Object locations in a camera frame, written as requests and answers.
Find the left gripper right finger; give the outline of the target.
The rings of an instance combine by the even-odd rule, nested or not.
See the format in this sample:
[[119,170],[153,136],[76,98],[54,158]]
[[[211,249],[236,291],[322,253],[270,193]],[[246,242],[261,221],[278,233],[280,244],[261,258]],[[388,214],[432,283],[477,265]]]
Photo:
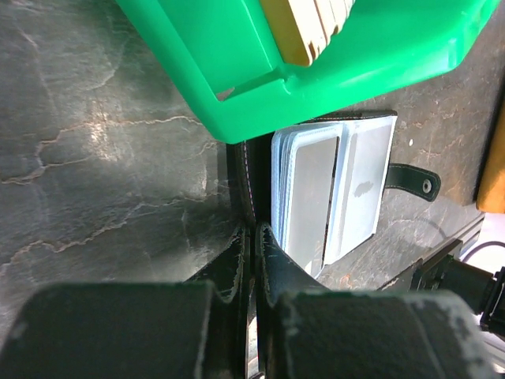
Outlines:
[[257,346],[260,372],[270,378],[271,345],[274,336],[273,312],[281,295],[327,288],[301,268],[275,239],[267,222],[256,226],[254,242],[256,288]]

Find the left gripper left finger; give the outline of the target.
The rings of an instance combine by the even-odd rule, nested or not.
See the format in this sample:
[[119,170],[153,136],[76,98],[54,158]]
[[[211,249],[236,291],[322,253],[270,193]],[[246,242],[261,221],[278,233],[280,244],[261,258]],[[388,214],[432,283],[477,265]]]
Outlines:
[[249,229],[240,224],[224,250],[191,276],[208,289],[195,378],[245,378],[248,358]]

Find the black leather card holder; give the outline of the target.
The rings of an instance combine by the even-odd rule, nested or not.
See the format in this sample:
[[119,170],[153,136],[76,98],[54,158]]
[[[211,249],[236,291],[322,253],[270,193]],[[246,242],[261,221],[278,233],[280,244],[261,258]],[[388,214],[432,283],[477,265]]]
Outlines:
[[[248,224],[269,223],[284,252],[310,276],[318,276],[328,266],[324,253],[345,129],[353,122],[387,122],[393,140],[397,118],[394,111],[334,112],[230,144],[226,160],[232,199],[242,206]],[[383,192],[401,190],[432,202],[440,187],[438,174],[394,163],[390,152]]]

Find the green plastic bin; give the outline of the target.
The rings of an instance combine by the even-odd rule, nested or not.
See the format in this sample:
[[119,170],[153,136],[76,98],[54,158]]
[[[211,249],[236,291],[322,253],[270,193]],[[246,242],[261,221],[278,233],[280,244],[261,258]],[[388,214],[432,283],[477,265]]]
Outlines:
[[447,73],[495,1],[358,1],[310,66],[284,62],[258,1],[121,1],[192,112],[240,141]]

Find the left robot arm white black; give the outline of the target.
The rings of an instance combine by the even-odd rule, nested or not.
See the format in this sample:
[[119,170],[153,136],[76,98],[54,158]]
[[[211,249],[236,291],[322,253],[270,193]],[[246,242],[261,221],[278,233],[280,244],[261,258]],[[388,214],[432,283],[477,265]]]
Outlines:
[[249,296],[266,378],[494,378],[482,331],[504,334],[504,274],[454,259],[454,241],[378,291],[331,291],[280,248],[271,226],[238,228],[194,280],[204,307],[198,378],[247,375]]

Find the stack of white cards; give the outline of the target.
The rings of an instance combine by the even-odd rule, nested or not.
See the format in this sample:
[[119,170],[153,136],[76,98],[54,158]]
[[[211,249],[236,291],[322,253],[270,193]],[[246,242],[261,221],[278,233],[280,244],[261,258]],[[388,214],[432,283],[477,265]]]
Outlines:
[[260,4],[285,63],[308,67],[342,31],[354,0],[263,0]]

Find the mustard canvas tote bag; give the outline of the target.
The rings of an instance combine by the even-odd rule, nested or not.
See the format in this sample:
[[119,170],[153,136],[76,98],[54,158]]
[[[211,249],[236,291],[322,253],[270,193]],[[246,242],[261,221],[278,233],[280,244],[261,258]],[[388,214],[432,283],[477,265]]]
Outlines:
[[476,206],[482,212],[504,214],[504,153],[504,110],[501,110],[477,194]]

